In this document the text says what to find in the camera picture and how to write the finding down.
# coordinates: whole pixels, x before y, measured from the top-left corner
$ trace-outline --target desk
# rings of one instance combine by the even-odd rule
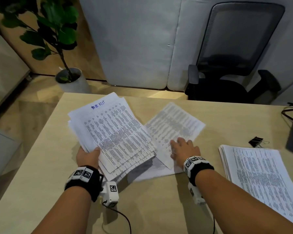
[[[76,169],[79,143],[69,130],[67,115],[103,95],[65,93],[22,166],[0,201],[0,233],[30,233],[63,192],[64,182]],[[142,124],[173,101],[207,126],[194,141],[215,170],[225,176],[218,147],[249,147],[255,136],[279,149],[293,181],[293,154],[284,149],[290,124],[281,117],[282,106],[181,101],[125,97]],[[131,221],[133,233],[212,233],[212,218],[205,206],[196,207],[184,174],[126,184],[118,188],[118,210]],[[127,221],[96,202],[92,205],[87,233],[128,234]]]

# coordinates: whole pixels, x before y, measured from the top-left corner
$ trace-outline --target person's right arm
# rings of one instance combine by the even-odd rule
[[[188,157],[201,155],[192,141],[178,138],[178,142],[171,143],[176,151],[172,158],[181,168]],[[293,233],[292,222],[216,171],[200,171],[195,177],[195,184],[223,233]]]

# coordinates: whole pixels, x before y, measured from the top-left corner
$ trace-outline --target hand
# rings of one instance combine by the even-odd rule
[[[80,146],[80,148],[77,152],[77,155],[76,155],[77,165],[79,167],[89,165],[89,166],[92,166],[96,169],[99,169],[100,153],[101,153],[101,149],[99,147],[96,147],[92,152],[87,153]]]
[[[171,140],[170,143],[176,152],[171,155],[171,158],[175,160],[177,165],[182,169],[188,157],[201,156],[200,148],[198,146],[194,147],[191,140],[186,142],[184,138],[179,137],[177,142]]]

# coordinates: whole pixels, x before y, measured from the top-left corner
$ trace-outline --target plant pot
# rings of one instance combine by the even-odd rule
[[[70,68],[70,71],[74,74],[80,75],[80,77],[69,83],[63,83],[61,78],[65,78],[68,76],[68,71],[66,69],[61,70],[56,76],[55,80],[58,83],[58,85],[61,87],[61,89],[66,93],[81,93],[81,94],[91,94],[90,86],[88,85],[88,82],[84,75],[82,74],[82,71],[78,68]]]

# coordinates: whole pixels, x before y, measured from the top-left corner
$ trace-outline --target stack of paper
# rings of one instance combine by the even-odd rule
[[[170,157],[172,154],[170,141],[172,139],[176,141],[178,137],[186,141],[195,140],[204,127],[203,122],[174,103],[168,103],[146,124],[157,147],[156,157],[131,171],[128,174],[128,182],[182,173],[183,170],[174,164]]]
[[[154,157],[156,149],[146,128],[124,98],[111,93],[68,114],[70,128],[83,149],[101,148],[99,166],[108,181],[120,181]]]
[[[273,149],[219,147],[227,179],[293,222],[293,182]]]

